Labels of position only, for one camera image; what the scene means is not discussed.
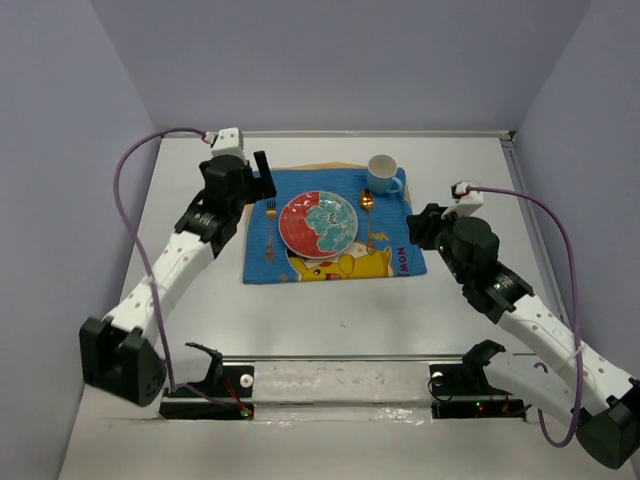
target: gray wall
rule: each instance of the gray wall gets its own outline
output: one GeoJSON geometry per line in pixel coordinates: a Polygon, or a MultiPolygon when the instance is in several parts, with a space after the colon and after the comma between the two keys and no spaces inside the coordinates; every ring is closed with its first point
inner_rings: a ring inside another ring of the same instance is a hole
{"type": "Polygon", "coordinates": [[[515,129],[588,0],[91,0],[152,119],[515,129]]]}
{"type": "MultiPolygon", "coordinates": [[[[78,328],[117,301],[131,253],[112,172],[153,124],[86,0],[0,2],[0,60],[0,478],[53,479],[78,328]]],[[[150,153],[126,172],[136,217],[150,153]]]]}
{"type": "MultiPolygon", "coordinates": [[[[586,340],[640,376],[640,2],[594,0],[529,110],[516,149],[529,190],[573,239],[586,340]]],[[[561,237],[543,234],[565,301],[561,237]]],[[[640,458],[635,462],[640,466],[640,458]]]]}

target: gold fork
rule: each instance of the gold fork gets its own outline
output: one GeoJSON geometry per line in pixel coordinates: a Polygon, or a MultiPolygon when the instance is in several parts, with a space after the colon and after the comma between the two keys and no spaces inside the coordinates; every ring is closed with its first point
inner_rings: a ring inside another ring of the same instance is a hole
{"type": "Polygon", "coordinates": [[[269,217],[269,240],[267,240],[267,253],[265,258],[267,262],[273,261],[273,221],[276,218],[276,199],[270,198],[267,200],[267,217],[269,217]]]}

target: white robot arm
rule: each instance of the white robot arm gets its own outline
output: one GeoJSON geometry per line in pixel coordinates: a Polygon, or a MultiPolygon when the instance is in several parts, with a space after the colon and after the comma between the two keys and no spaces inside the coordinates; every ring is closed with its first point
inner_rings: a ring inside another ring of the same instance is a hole
{"type": "Polygon", "coordinates": [[[237,128],[218,132],[211,160],[199,165],[204,188],[175,226],[153,265],[153,279],[143,278],[103,318],[89,318],[80,329],[85,383],[140,406],[149,405],[165,382],[167,369],[154,349],[159,323],[152,282],[165,317],[198,274],[236,233],[246,204],[276,195],[264,152],[254,153],[254,176],[237,128]]]}
{"type": "MultiPolygon", "coordinates": [[[[437,250],[469,304],[527,345],[551,370],[547,374],[535,368],[535,357],[516,357],[486,341],[465,356],[475,359],[468,362],[474,364],[472,375],[531,400],[569,425],[578,380],[573,332],[522,278],[498,261],[498,237],[487,222],[469,216],[482,206],[482,193],[461,182],[452,187],[452,195],[455,205],[429,204],[420,215],[407,218],[411,242],[437,250]]],[[[586,343],[581,342],[578,351],[583,392],[576,438],[600,463],[619,468],[640,447],[640,382],[586,343]]]]}

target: red and blue plate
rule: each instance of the red and blue plate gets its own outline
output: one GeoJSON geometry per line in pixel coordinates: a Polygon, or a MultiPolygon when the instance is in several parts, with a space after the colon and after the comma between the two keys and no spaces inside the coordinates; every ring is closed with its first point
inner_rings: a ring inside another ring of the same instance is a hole
{"type": "Polygon", "coordinates": [[[291,200],[279,221],[282,240],[301,257],[321,259],[344,252],[358,233],[349,202],[331,192],[307,192],[291,200]]]}

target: spoon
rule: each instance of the spoon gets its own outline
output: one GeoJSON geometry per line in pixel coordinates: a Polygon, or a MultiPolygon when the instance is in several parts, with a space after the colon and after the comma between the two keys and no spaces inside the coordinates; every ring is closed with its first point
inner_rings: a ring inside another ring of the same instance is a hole
{"type": "Polygon", "coordinates": [[[362,193],[360,194],[359,203],[360,208],[362,208],[367,213],[367,253],[369,255],[373,255],[374,253],[376,253],[376,247],[373,244],[373,233],[371,233],[371,217],[369,216],[369,213],[371,212],[371,210],[373,210],[375,202],[373,200],[373,194],[371,193],[371,190],[365,188],[362,191],[362,193]]]}

